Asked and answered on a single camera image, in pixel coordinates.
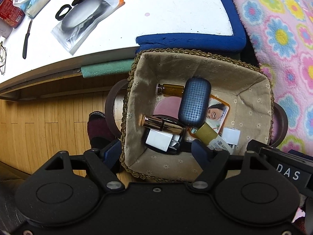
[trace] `woven basket rim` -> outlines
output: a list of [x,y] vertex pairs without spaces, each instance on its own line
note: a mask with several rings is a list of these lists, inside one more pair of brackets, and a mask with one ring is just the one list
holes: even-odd
[[[125,146],[125,137],[126,137],[126,116],[127,116],[127,105],[128,105],[128,100],[129,100],[129,94],[130,94],[130,90],[131,87],[134,83],[134,75],[135,75],[135,71],[137,69],[137,64],[139,62],[139,59],[141,57],[141,55],[143,53],[147,53],[147,52],[164,52],[164,53],[180,53],[180,54],[188,54],[188,55],[196,55],[196,56],[202,56],[202,57],[207,57],[207,58],[212,58],[212,59],[216,59],[216,60],[220,60],[220,61],[224,61],[224,62],[230,62],[232,64],[235,65],[239,65],[245,68],[248,68],[250,70],[259,72],[261,74],[263,74],[264,76],[267,77],[267,75],[265,75],[260,68],[257,68],[249,63],[245,63],[239,60],[235,60],[229,57],[223,57],[221,55],[216,55],[216,54],[211,54],[211,53],[206,53],[206,52],[202,52],[201,50],[188,50],[188,49],[182,49],[182,48],[167,48],[167,49],[163,49],[163,48],[152,48],[152,49],[148,49],[148,50],[142,50],[141,52],[139,52],[137,54],[137,56],[134,59],[134,62],[131,66],[131,70],[129,72],[129,77],[128,77],[128,87],[127,87],[127,93],[124,97],[123,100],[123,117],[122,117],[122,124],[121,124],[121,132],[122,132],[122,136],[121,136],[121,142],[122,142],[122,154],[120,156],[120,161],[122,166],[124,167],[124,169],[131,173],[134,177],[136,178],[141,178],[141,179],[149,179],[149,180],[154,180],[156,182],[173,182],[175,180],[169,180],[169,179],[164,179],[164,178],[159,178],[159,177],[155,177],[155,176],[149,176],[143,173],[139,173],[136,171],[131,170],[130,168],[127,167],[127,165],[125,164],[125,152],[124,152],[124,146]],[[271,80],[267,77],[267,79],[270,82],[270,89],[271,89],[271,110],[272,110],[272,119],[271,119],[271,126],[270,126],[270,131],[269,131],[269,141],[271,139],[271,135],[272,135],[272,127],[273,127],[273,114],[274,114],[274,96],[273,96],[273,90],[272,90],[272,83]]]

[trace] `white table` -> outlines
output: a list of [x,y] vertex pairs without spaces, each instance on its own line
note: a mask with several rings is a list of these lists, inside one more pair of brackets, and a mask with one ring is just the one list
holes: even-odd
[[0,95],[45,79],[79,73],[83,65],[132,58],[136,37],[157,33],[205,33],[231,36],[227,13],[220,0],[124,0],[125,4],[101,21],[74,55],[51,34],[58,24],[55,14],[73,0],[51,0],[32,23],[27,58],[22,58],[26,17],[4,41],[5,75],[0,75]]

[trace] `daisy pattern fabric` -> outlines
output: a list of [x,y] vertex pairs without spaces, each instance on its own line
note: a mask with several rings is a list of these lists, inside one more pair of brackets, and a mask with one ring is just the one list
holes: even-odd
[[313,156],[313,0],[233,1],[275,101],[288,116],[279,149]]

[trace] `basket handle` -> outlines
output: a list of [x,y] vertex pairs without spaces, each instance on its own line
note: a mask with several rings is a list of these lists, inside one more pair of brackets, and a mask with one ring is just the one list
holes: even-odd
[[113,133],[116,138],[120,138],[122,136],[121,131],[117,128],[115,120],[114,120],[114,103],[118,92],[128,86],[128,80],[121,80],[117,82],[110,90],[104,107],[105,120],[108,125],[108,128]]
[[284,109],[274,102],[274,114],[277,116],[280,130],[277,133],[276,140],[270,143],[271,147],[278,147],[286,137],[288,131],[288,117]]

